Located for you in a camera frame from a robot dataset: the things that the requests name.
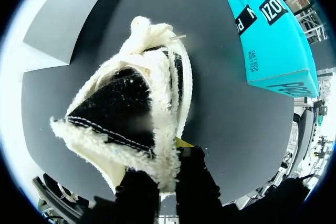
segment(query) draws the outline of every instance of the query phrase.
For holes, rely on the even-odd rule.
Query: black and white shoe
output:
[[[192,96],[188,54],[168,24],[131,23],[119,53],[101,65],[51,121],[57,137],[95,166],[113,192],[125,166],[143,170],[162,193],[175,191],[181,138]]]

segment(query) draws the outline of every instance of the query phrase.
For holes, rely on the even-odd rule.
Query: dark gray tabletop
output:
[[[114,198],[100,173],[54,137],[49,118],[64,116],[79,88],[118,52],[138,15],[169,23],[176,34],[187,35],[183,42],[194,90],[183,139],[204,147],[222,202],[271,179],[289,140],[293,98],[246,83],[243,51],[227,0],[98,0],[78,37],[71,64],[24,74],[23,126],[35,162],[85,198]],[[173,202],[170,197],[162,203],[164,213],[173,214]]]

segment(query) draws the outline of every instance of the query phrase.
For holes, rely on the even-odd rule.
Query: cyan cardboard box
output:
[[[291,97],[318,96],[306,36],[283,0],[228,0],[235,17],[250,85]]]

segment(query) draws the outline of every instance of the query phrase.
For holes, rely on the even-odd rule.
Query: yellow object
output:
[[[186,141],[183,141],[182,139],[179,139],[178,137],[175,138],[176,140],[176,147],[194,147],[192,144],[187,143]]]

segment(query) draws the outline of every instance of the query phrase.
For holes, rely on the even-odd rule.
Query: white fleece lining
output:
[[[160,34],[160,31],[151,29],[153,27],[158,28],[162,33]],[[106,144],[105,141],[108,139],[106,134],[97,133],[91,127],[75,126],[71,123],[71,119],[51,120],[51,127],[56,136],[64,139],[70,150],[89,161],[102,173],[114,193],[116,185],[120,183],[124,175],[124,167],[122,165],[147,172],[158,183],[160,192],[172,193],[175,191],[175,178],[180,169],[180,161],[175,145],[178,127],[176,111],[179,106],[177,70],[173,64],[171,68],[173,70],[172,81],[174,87],[172,94],[170,90],[171,73],[169,65],[173,63],[171,58],[173,54],[169,53],[169,59],[160,50],[139,54],[139,51],[144,51],[147,47],[151,48],[168,43],[171,33],[167,33],[167,31],[171,30],[171,26],[167,24],[150,25],[148,19],[136,17],[132,22],[131,28],[132,34],[125,41],[120,52],[103,63],[84,84],[69,106],[66,115],[69,115],[85,99],[105,85],[117,71],[127,66],[134,67],[142,73],[150,87],[150,113],[154,128],[155,147],[153,151],[155,158],[148,158],[146,152],[139,152],[125,145]],[[145,38],[142,44],[139,43],[139,37],[134,36],[136,34],[141,34],[143,37],[150,36],[151,42],[149,42],[149,45],[144,43],[148,42],[148,39],[145,41]],[[132,52],[130,48],[132,45],[135,51],[130,53]],[[116,162],[121,165],[119,165],[118,171],[114,169]]]

